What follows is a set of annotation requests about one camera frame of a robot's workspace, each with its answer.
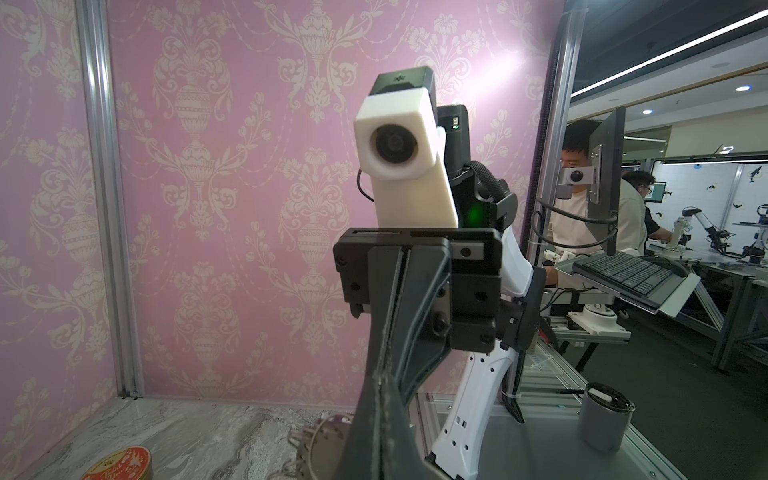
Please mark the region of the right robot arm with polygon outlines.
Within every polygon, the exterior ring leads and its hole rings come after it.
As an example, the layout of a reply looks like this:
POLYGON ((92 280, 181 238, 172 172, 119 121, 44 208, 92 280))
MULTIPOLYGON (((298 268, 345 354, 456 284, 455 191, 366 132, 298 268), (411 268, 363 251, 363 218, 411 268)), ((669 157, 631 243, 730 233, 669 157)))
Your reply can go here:
POLYGON ((337 479, 474 479, 502 380, 534 337, 545 275, 511 230, 517 198, 469 153, 468 113, 441 106, 455 229, 351 229, 333 253, 354 315, 369 312, 365 380, 337 479), (426 454, 408 408, 453 350, 467 365, 426 454))

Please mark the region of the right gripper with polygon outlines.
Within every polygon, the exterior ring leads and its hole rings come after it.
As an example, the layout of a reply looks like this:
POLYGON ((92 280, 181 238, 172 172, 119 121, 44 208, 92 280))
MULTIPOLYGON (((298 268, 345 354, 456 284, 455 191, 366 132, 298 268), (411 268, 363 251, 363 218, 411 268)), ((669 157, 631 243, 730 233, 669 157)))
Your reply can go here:
POLYGON ((492 350, 502 263, 496 230, 351 228, 333 255, 353 315, 371 315, 366 376, 391 376, 405 405, 450 349, 492 350))

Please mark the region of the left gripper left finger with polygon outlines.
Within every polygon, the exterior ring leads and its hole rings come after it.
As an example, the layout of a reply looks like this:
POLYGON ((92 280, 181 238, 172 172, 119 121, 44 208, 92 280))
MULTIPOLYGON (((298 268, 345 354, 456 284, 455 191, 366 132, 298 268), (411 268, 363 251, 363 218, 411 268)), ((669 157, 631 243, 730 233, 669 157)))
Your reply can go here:
POLYGON ((380 374, 365 379, 333 479, 382 478, 382 387, 380 374))

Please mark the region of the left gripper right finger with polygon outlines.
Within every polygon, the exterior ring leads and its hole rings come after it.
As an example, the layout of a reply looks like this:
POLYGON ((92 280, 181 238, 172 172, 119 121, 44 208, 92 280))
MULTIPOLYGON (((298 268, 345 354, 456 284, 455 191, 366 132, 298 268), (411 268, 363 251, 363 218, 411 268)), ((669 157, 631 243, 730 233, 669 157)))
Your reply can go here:
POLYGON ((380 387, 380 437, 381 479, 446 479, 438 467, 419 453, 408 409, 389 375, 380 387))

